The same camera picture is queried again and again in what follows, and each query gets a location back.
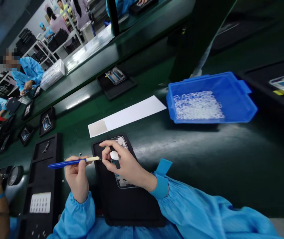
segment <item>metal part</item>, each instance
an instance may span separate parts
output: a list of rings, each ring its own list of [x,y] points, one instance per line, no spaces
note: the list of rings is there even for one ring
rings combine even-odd
[[[29,131],[27,130],[27,128],[24,128],[22,133],[21,133],[21,137],[23,141],[26,141],[26,139],[28,138],[28,136],[30,135]]]
[[[23,167],[22,166],[14,167],[8,176],[8,182],[7,182],[8,186],[17,185],[20,182],[22,175],[23,175]]]
[[[2,179],[6,179],[6,178],[8,178],[8,176],[9,176],[9,174],[1,174]]]
[[[45,153],[47,151],[49,145],[50,145],[50,142],[48,141],[48,143],[47,143],[47,145],[46,145],[46,147],[45,147],[45,149],[44,149],[44,151],[42,153]]]
[[[42,126],[44,131],[46,132],[49,128],[51,128],[51,121],[49,119],[49,115],[46,115],[43,119],[42,119]]]
[[[41,89],[40,86],[38,86],[36,89],[35,95],[37,95],[40,92],[40,89]]]

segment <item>blue plastic bin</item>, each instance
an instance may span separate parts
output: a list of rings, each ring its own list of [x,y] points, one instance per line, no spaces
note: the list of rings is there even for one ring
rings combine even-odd
[[[222,105],[225,118],[222,119],[176,119],[173,96],[202,91],[212,91]],[[237,80],[232,72],[205,75],[182,82],[169,84],[166,96],[170,118],[174,123],[240,123],[250,122],[257,112],[257,107],[248,96],[252,91],[243,80]]]

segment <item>white paper sheet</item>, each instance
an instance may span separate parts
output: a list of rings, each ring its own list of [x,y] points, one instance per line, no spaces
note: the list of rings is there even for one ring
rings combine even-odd
[[[90,137],[95,137],[123,125],[132,123],[142,118],[165,110],[166,107],[155,96],[151,96],[135,105],[125,108],[113,115],[105,117],[88,125]]]

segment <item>blue sleeve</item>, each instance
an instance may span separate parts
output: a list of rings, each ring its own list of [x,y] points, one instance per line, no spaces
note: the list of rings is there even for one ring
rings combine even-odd
[[[249,207],[235,209],[220,196],[210,196],[169,177],[165,178],[168,179],[166,184],[162,181],[157,187],[164,187],[168,194],[157,200],[162,214],[176,225],[185,239],[280,238],[271,221],[259,212]]]
[[[116,12],[117,12],[118,17],[122,15],[123,1],[125,1],[125,0],[115,0]],[[106,1],[106,8],[105,9],[106,9],[106,13],[110,17],[108,1]]]
[[[5,107],[6,103],[7,103],[7,100],[0,98],[0,105],[1,105],[2,110],[7,110],[7,108]]]
[[[42,75],[43,75],[43,73],[45,71],[42,69],[41,65],[38,62],[36,62],[31,57],[29,57],[29,58],[30,58],[29,59],[30,60],[30,64],[32,65],[32,68],[33,68],[34,72],[37,74],[36,77],[31,78],[31,80],[35,81],[36,84],[34,86],[36,87],[36,86],[40,85],[41,80],[42,80]]]
[[[25,90],[25,83],[19,78],[15,71],[11,72],[13,79],[16,81],[19,91]]]
[[[53,234],[47,238],[86,238],[94,222],[95,206],[91,192],[89,192],[87,200],[81,204],[73,198],[73,194],[70,192],[60,220],[55,225]]]
[[[9,236],[9,239],[17,238],[17,224],[18,224],[18,218],[11,217],[10,218],[10,236]]]

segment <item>plastic box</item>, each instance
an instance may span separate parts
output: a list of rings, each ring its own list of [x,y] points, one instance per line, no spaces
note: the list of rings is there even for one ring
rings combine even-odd
[[[40,87],[49,89],[65,75],[65,65],[61,59],[56,61],[42,76]]]
[[[176,119],[173,96],[202,91],[212,91],[222,105],[225,118],[222,119]],[[166,96],[170,118],[174,123],[241,123],[250,122],[257,112],[257,107],[248,96],[252,91],[243,80],[237,80],[232,72],[205,75],[182,82],[169,84]]]

